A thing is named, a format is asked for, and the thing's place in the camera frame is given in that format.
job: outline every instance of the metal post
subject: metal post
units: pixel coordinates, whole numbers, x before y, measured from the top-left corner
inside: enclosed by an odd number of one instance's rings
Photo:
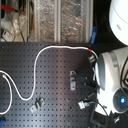
[[[58,0],[55,0],[54,42],[58,42]]]
[[[61,41],[61,0],[58,0],[58,42]]]

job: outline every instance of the wire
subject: wire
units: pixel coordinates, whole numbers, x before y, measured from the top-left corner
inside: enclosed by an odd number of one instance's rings
[[[96,58],[98,58],[98,56],[96,55],[96,53],[95,53],[93,50],[90,50],[90,49],[88,49],[88,48],[86,48],[86,47],[48,46],[48,47],[45,47],[45,48],[41,49],[41,50],[38,52],[38,54],[37,54],[37,56],[36,56],[36,58],[35,58],[35,61],[34,61],[34,84],[33,84],[32,93],[31,93],[30,97],[28,97],[28,98],[22,97],[21,94],[20,94],[20,92],[19,92],[19,90],[17,89],[17,86],[16,86],[14,80],[11,78],[11,76],[10,76],[8,73],[6,73],[5,71],[0,70],[0,73],[4,74],[4,78],[5,78],[6,81],[8,82],[8,85],[9,85],[9,88],[10,88],[10,104],[12,103],[12,89],[11,89],[11,85],[10,85],[10,83],[9,83],[9,80],[10,80],[10,81],[12,82],[12,84],[14,85],[18,96],[19,96],[22,100],[24,100],[24,101],[30,100],[30,99],[33,97],[33,94],[34,94],[34,91],[35,91],[35,86],[36,86],[36,64],[37,64],[38,57],[40,56],[40,54],[41,54],[43,51],[45,51],[45,50],[47,50],[47,49],[51,49],[51,48],[74,49],[74,50],[75,50],[75,49],[83,49],[83,50],[87,50],[87,51],[89,51],[89,52],[92,52],[92,53],[96,56]],[[8,111],[0,112],[0,115],[6,114]]]
[[[21,34],[21,37],[22,37],[22,39],[23,39],[23,42],[25,42],[25,39],[24,39],[24,36],[23,36],[23,33],[22,33],[21,30],[20,30],[20,34]]]
[[[5,40],[4,38],[1,37],[1,39],[3,39],[5,42],[7,42],[7,40]]]
[[[5,75],[3,75],[3,78],[7,81],[8,86],[9,86],[9,90],[10,90],[10,103],[9,103],[9,106],[8,106],[7,110],[5,110],[4,112],[0,112],[0,115],[6,114],[9,111],[9,109],[11,108],[11,104],[12,104],[12,89],[11,89],[10,82],[9,82],[9,80],[7,79],[7,77]]]
[[[122,90],[124,93],[126,93],[126,92],[125,92],[125,90],[123,89],[123,86],[122,86],[122,77],[123,77],[123,72],[124,72],[124,68],[125,68],[125,66],[126,66],[127,61],[128,61],[128,57],[126,58],[126,60],[125,60],[125,62],[124,62],[124,65],[123,65],[123,68],[122,68],[122,71],[121,71],[121,76],[120,76],[120,88],[121,88],[121,90]]]
[[[91,102],[89,102],[89,103],[99,104],[99,105],[101,106],[101,108],[104,110],[104,112],[105,112],[106,116],[108,116],[108,114],[107,114],[106,110],[104,109],[104,107],[103,107],[99,102],[97,102],[97,101],[91,101]]]

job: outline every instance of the black cable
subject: black cable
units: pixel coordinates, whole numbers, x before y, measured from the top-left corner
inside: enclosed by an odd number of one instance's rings
[[[89,103],[99,104],[99,105],[101,106],[101,108],[104,110],[104,112],[105,112],[106,116],[108,116],[108,114],[107,114],[106,110],[104,109],[104,107],[103,107],[99,102],[97,102],[97,101],[91,101],[91,102],[89,102]]]
[[[1,39],[3,39],[5,42],[8,42],[7,40],[5,40],[4,38],[1,37]]]
[[[20,32],[20,34],[21,34],[21,37],[22,37],[22,39],[23,39],[23,42],[25,42],[25,39],[24,39],[24,36],[23,36],[22,31]]]
[[[126,93],[126,92],[125,92],[125,90],[123,89],[123,86],[122,86],[122,77],[123,77],[124,68],[125,68],[125,66],[126,66],[127,61],[128,61],[128,57],[126,58],[126,60],[125,60],[125,62],[124,62],[124,65],[123,65],[123,68],[122,68],[122,71],[121,71],[121,76],[120,76],[120,88],[121,88],[121,90],[122,90],[124,93]]]
[[[14,41],[15,41],[15,39],[16,39],[16,36],[14,36],[14,39],[13,39],[13,41],[12,41],[12,42],[14,42]]]

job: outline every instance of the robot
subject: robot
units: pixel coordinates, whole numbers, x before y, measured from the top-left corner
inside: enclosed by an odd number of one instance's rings
[[[115,36],[125,45],[128,45],[128,1],[112,0],[109,13],[109,22]],[[106,118],[105,124],[101,124],[93,119],[90,121],[94,127],[107,127],[107,122],[111,113],[114,123],[120,120],[119,114],[128,110],[128,47],[102,53],[96,60],[94,56],[89,57],[89,61],[95,69],[96,81],[90,82],[87,79],[80,81],[75,74],[74,78],[80,82],[96,88],[96,92],[81,100],[78,104],[80,109],[95,103],[93,112],[98,112]]]

